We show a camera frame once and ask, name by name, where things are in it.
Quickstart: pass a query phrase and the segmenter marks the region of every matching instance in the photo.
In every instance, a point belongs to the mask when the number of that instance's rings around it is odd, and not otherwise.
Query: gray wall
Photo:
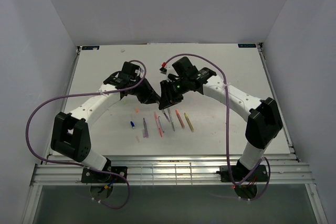
[[[309,162],[336,223],[336,0],[287,0],[265,41],[275,90],[299,158]]]
[[[76,48],[50,0],[0,0],[0,222],[19,223],[37,161],[25,124],[32,110],[64,91]],[[43,154],[59,103],[43,109],[31,128]]]
[[[51,0],[80,45],[261,42],[286,0]]]

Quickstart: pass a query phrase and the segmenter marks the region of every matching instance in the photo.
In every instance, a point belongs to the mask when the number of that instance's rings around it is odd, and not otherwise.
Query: white table
[[[181,54],[198,54],[220,66],[229,83],[260,98],[271,97],[257,48],[238,48],[237,44],[151,44],[100,46],[99,50],[83,50],[75,69],[70,94],[96,92],[113,72],[121,70],[124,61],[138,59],[145,63],[147,79],[161,95],[160,81],[165,76],[159,72],[162,62]],[[189,57],[199,69],[206,62]],[[65,112],[81,105],[88,97],[70,98]],[[90,129],[91,144],[102,155],[223,155],[225,148],[225,106],[199,93],[189,92],[184,101],[172,107],[176,131],[173,132],[156,104],[144,105],[136,97],[128,96],[112,106]],[[184,120],[183,130],[174,108]],[[160,137],[153,112],[162,116],[165,133]],[[186,112],[194,126],[192,133],[184,119]],[[143,117],[146,118],[149,138],[142,137]],[[133,130],[130,121],[135,123]],[[230,154],[242,154],[247,143],[246,122],[235,112],[230,112]],[[289,154],[287,140],[282,130],[271,142],[266,154]]]

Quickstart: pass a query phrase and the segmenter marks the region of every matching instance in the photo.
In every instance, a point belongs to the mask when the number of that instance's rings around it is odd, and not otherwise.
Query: metal frame
[[[264,65],[272,94],[277,100],[273,85],[270,81],[265,57],[260,44],[257,44],[262,64]],[[65,94],[69,93],[81,47],[77,50],[77,56],[65,88]],[[60,110],[65,108],[63,101]],[[309,164],[297,161],[292,141],[287,134],[287,126],[284,124],[285,135],[290,147],[290,154],[266,155],[271,164],[271,184],[305,184],[311,205],[318,223],[327,223],[323,208],[318,197],[313,175]],[[54,156],[49,148],[46,155],[51,160],[69,161],[64,156]],[[113,165],[127,166],[128,181],[131,186],[157,186],[157,185],[223,185],[231,186],[231,183],[222,183],[216,174],[221,165],[226,164],[224,156],[109,156]],[[239,155],[230,156],[232,165],[240,158]],[[77,166],[65,166],[55,164],[37,165],[31,181],[29,199],[22,223],[33,223],[38,207],[43,186],[82,186],[80,182],[82,168]]]

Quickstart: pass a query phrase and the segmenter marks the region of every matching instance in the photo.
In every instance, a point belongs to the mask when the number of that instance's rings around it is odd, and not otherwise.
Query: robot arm
[[[144,104],[157,103],[160,100],[147,79],[134,89],[109,93],[136,85],[141,80],[140,72],[140,66],[125,62],[121,71],[112,74],[103,82],[98,90],[100,95],[91,97],[67,114],[58,113],[54,121],[51,148],[85,166],[108,170],[111,162],[91,148],[89,129],[109,107],[124,96],[136,95]]]
[[[226,105],[225,84],[221,77],[208,68],[200,71],[187,57],[172,64],[172,68],[161,68],[167,80],[161,81],[159,109],[165,109],[183,100],[183,94],[197,91]],[[272,98],[262,100],[248,95],[234,86],[229,86],[230,109],[246,122],[247,144],[243,155],[233,171],[237,179],[245,177],[262,158],[265,149],[282,129],[278,106]]]

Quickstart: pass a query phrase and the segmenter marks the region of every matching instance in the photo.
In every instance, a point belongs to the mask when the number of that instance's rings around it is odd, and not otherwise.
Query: black sticker
[[[238,44],[239,48],[250,48],[257,47],[256,44]]]
[[[82,50],[99,50],[99,46],[83,46]]]

